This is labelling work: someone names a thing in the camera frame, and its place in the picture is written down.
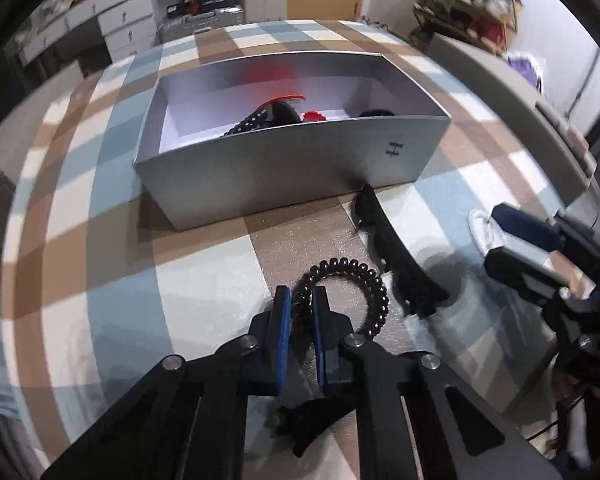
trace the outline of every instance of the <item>black hair clip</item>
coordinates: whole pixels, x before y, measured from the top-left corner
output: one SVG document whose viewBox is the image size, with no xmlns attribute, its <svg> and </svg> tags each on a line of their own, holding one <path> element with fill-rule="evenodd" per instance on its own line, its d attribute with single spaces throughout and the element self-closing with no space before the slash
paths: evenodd
<svg viewBox="0 0 600 480">
<path fill-rule="evenodd" d="M 448 300 L 449 293 L 426 275 L 404 246 L 384 214 L 373 188 L 365 184 L 354 199 L 354 221 L 357 227 L 373 229 L 374 249 L 385 261 L 385 270 L 394 272 L 394 284 L 400 298 L 409 304 L 409 313 L 427 317 L 436 304 Z"/>
</svg>

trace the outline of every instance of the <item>silver box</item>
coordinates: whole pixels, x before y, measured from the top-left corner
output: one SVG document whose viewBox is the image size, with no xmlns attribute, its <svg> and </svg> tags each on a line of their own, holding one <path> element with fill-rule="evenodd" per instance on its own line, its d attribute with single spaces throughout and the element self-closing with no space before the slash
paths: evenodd
<svg viewBox="0 0 600 480">
<path fill-rule="evenodd" d="M 241 57 L 161 77 L 153 92 L 134 165 L 179 230 L 416 180 L 451 122 L 381 54 Z M 285 94 L 329 120 L 221 137 Z M 395 116 L 359 118 L 377 108 Z"/>
</svg>

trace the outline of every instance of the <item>red object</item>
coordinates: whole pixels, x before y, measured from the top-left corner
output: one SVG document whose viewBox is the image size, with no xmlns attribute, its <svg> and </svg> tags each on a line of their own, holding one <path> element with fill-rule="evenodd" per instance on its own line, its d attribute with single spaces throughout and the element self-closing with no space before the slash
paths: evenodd
<svg viewBox="0 0 600 480">
<path fill-rule="evenodd" d="M 326 121 L 327 118 L 320 112 L 305 112 L 302 116 L 303 123 L 313 123 L 315 121 Z"/>
</svg>

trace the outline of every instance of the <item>dresser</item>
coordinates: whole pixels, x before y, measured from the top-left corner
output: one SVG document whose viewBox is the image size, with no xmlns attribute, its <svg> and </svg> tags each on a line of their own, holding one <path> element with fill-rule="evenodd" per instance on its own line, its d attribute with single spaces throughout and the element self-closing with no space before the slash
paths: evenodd
<svg viewBox="0 0 600 480">
<path fill-rule="evenodd" d="M 23 66 L 60 38 L 97 17 L 111 61 L 151 48 L 158 25 L 156 0 L 84 0 L 58 16 L 20 50 Z"/>
</svg>

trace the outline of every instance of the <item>shelf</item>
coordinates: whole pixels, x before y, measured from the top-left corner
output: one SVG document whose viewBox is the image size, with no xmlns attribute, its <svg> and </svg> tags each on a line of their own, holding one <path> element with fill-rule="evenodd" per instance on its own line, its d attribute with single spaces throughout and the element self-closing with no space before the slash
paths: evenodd
<svg viewBox="0 0 600 480">
<path fill-rule="evenodd" d="M 426 12 L 423 12 L 423 11 L 418 10 L 418 9 L 413 9 L 413 13 L 416 15 L 416 18 L 418 16 L 421 16 L 425 20 L 429 20 L 430 22 L 437 23 L 438 25 L 441 25 L 442 27 L 448 28 L 449 30 L 453 31 L 454 33 L 456 33 L 461 38 L 465 39 L 467 41 L 467 43 L 470 43 L 473 46 L 477 46 L 477 47 L 479 47 L 479 48 L 481 48 L 483 50 L 486 50 L 487 52 L 491 52 L 492 54 L 502 54 L 502 53 L 506 52 L 506 47 L 502 47 L 502 46 L 500 48 L 496 49 L 496 50 L 490 49 L 489 47 L 487 47 L 480 40 L 474 40 L 474 38 L 472 38 L 471 36 L 469 36 L 466 33 L 465 30 L 462 30 L 461 28 L 454 27 L 450 23 L 444 22 L 443 20 L 440 20 L 439 18 L 436 18 L 435 16 L 432 16 L 431 14 L 427 14 Z"/>
<path fill-rule="evenodd" d="M 507 15 L 506 20 L 499 20 L 498 18 L 496 18 L 496 17 L 492 16 L 490 13 L 488 13 L 485 9 L 480 8 L 480 7 L 475 7 L 474 5 L 463 2 L 462 0 L 449 0 L 449 1 L 452 1 L 454 3 L 454 7 L 458 10 L 462 10 L 462 12 L 466 12 L 467 14 L 470 14 L 472 16 L 482 16 L 492 22 L 501 23 L 505 27 L 508 27 L 513 31 L 516 31 L 516 26 L 515 26 L 516 19 L 515 19 L 515 15 L 513 15 L 513 14 Z"/>
</svg>

